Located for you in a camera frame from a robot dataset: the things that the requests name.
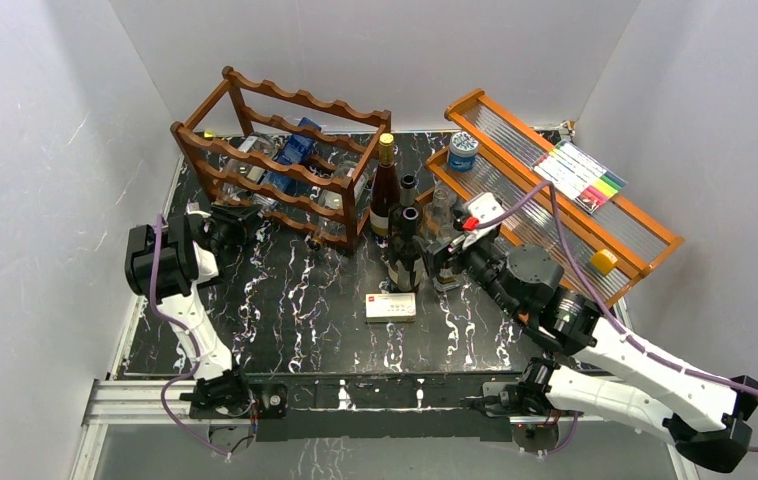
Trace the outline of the blue patterned bottle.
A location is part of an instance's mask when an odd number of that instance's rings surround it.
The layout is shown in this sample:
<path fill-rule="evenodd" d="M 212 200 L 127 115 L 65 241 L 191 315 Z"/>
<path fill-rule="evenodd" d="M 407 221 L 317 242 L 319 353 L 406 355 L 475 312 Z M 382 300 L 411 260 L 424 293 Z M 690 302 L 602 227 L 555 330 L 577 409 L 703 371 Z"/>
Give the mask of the blue patterned bottle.
<path fill-rule="evenodd" d="M 315 140 L 303 135 L 291 135 L 283 148 L 276 154 L 275 161 L 282 165 L 302 164 L 313 152 Z M 269 171 L 261 180 L 261 185 L 275 187 L 282 193 L 288 193 L 294 180 L 278 172 Z M 252 201 L 264 210 L 275 207 L 277 200 L 260 194 L 254 194 Z"/>

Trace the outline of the dark red wine bottle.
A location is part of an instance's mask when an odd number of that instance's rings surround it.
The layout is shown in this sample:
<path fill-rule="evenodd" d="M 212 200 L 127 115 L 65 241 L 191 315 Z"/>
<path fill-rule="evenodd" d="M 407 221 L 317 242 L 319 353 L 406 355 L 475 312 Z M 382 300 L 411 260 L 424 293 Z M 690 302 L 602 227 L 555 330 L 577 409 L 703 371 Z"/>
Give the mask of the dark red wine bottle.
<path fill-rule="evenodd" d="M 375 235 L 379 237 L 388 235 L 390 210 L 399 198 L 395 138 L 391 133 L 383 133 L 379 138 L 379 163 L 373 178 L 369 206 L 370 225 Z"/>

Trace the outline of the clear bottle gold label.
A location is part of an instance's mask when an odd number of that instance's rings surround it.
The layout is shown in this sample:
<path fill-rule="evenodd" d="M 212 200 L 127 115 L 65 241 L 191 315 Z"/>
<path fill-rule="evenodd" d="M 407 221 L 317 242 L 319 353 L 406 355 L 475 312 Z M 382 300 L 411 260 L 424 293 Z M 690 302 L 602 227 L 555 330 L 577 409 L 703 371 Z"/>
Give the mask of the clear bottle gold label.
<path fill-rule="evenodd" d="M 456 227 L 457 221 L 464 216 L 460 207 L 450 207 L 445 213 L 442 213 L 437 221 L 437 231 L 434 234 L 435 240 L 451 240 L 458 234 Z M 459 288 L 462 284 L 461 274 L 452 261 L 444 262 L 438 269 L 438 273 L 433 278 L 433 286 L 439 293 Z"/>

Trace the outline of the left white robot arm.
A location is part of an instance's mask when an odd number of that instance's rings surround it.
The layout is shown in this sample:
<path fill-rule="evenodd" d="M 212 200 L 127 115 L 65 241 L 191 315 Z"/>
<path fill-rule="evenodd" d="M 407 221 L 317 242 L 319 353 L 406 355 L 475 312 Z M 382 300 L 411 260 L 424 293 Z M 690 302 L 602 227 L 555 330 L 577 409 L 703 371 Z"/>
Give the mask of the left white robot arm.
<path fill-rule="evenodd" d="M 221 281 L 218 256 L 253 240 L 262 223 L 257 205 L 213 205 L 128 231 L 127 283 L 148 298 L 190 360 L 194 389 L 180 398 L 194 408 L 238 417 L 254 403 L 254 391 L 216 332 L 200 291 Z"/>

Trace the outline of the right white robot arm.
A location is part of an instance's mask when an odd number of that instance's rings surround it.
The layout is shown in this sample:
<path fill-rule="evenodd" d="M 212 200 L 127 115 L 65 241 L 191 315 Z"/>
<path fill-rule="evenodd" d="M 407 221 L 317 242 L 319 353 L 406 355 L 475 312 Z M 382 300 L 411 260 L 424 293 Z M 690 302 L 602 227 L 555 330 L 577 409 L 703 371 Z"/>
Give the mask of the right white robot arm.
<path fill-rule="evenodd" d="M 605 381 L 555 360 L 533 358 L 516 383 L 491 381 L 465 406 L 488 417 L 582 412 L 648 432 L 705 469 L 732 472 L 746 455 L 747 421 L 758 405 L 758 382 L 741 375 L 720 383 L 686 374 L 670 355 L 640 346 L 626 328 L 604 319 L 591 299 L 561 286 L 563 267 L 536 245 L 507 253 L 494 234 L 416 238 L 426 270 L 464 270 L 551 354 L 593 364 L 616 376 Z"/>

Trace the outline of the dark bottle cream label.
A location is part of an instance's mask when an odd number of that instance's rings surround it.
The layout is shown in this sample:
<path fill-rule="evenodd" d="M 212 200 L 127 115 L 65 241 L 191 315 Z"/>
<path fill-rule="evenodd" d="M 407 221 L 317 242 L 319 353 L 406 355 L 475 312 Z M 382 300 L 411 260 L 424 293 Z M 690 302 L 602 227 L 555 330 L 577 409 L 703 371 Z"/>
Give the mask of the dark bottle cream label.
<path fill-rule="evenodd" d="M 415 207 L 404 207 L 390 237 L 389 276 L 401 293 L 416 292 L 425 275 L 425 267 L 415 236 L 420 214 Z"/>

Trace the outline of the green wine bottle brown label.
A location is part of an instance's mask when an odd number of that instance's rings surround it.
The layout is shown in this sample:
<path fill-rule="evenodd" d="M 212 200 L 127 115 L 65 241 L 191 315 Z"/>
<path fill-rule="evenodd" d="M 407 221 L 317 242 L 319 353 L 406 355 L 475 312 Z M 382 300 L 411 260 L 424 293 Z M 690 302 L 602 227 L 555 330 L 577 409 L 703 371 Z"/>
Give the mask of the green wine bottle brown label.
<path fill-rule="evenodd" d="M 403 208 L 412 207 L 416 202 L 417 178 L 414 174 L 406 174 L 400 179 L 400 205 Z"/>

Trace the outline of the clear glass bottle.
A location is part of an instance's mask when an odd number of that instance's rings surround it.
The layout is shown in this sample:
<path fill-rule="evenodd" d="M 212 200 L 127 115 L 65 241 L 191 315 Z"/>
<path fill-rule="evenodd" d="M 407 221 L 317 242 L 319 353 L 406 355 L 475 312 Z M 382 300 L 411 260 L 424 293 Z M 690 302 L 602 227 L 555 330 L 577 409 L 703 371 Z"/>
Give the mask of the clear glass bottle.
<path fill-rule="evenodd" d="M 426 240 L 440 240 L 454 235 L 452 209 L 456 201 L 456 193 L 448 186 L 441 184 L 434 188 L 432 200 L 424 207 L 422 235 Z"/>

